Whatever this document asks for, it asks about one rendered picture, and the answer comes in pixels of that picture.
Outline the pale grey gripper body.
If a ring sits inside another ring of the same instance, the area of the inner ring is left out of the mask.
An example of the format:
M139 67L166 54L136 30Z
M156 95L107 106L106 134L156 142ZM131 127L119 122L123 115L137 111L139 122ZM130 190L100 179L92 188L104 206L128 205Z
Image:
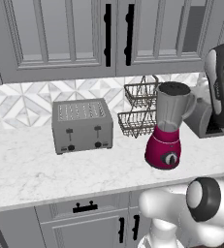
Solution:
M197 99L194 111L184 122L200 139L223 135L214 121L211 104L202 98Z

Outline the magenta blender with grey jar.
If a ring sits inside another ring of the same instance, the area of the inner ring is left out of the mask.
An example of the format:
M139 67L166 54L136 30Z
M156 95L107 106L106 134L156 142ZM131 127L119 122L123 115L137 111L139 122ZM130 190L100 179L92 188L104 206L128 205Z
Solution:
M157 86L156 126L144 153L145 161L159 170L172 170L179 164L179 128L196 106L197 97L189 86L176 81Z

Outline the grey four-slot toaster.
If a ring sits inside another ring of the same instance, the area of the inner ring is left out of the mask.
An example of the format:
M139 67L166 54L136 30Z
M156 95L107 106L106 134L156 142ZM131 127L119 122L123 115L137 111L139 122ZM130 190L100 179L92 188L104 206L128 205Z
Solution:
M112 148L113 120L104 98L54 102L51 129L57 155Z

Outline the grey drawer front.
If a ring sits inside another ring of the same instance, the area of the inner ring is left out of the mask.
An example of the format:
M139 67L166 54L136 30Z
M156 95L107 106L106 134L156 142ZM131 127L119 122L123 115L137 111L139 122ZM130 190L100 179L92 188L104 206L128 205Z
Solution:
M88 205L90 201L98 205L97 210L86 211L81 213L74 213L73 208L76 203L80 205ZM111 195L104 195L92 197L87 199L79 199L72 201L59 201L36 206L36 212L41 223L56 221L65 218L73 218L75 216L88 215L92 213L101 213L113 210L120 210L128 207L129 193L117 193Z

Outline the grey base cupboard door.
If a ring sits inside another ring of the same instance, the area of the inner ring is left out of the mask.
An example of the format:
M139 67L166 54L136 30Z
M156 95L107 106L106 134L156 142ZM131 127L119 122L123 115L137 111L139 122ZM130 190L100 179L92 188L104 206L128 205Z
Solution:
M134 228L134 223L135 223L134 215L137 215L137 214L140 215L139 232L138 232L137 240L133 240L132 229ZM151 222L151 220L148 218L145 218L137 207L130 207L129 208L127 248L138 248L138 244L141 241L141 239L149 232L150 222Z
M128 210L121 209L50 221L41 225L47 248L124 248ZM125 220L119 243L119 218Z

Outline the plain grey base panel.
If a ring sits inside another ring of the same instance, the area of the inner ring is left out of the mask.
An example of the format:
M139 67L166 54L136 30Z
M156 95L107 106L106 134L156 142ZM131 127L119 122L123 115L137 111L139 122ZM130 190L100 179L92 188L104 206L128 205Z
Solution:
M46 248L34 207L0 212L4 248Z

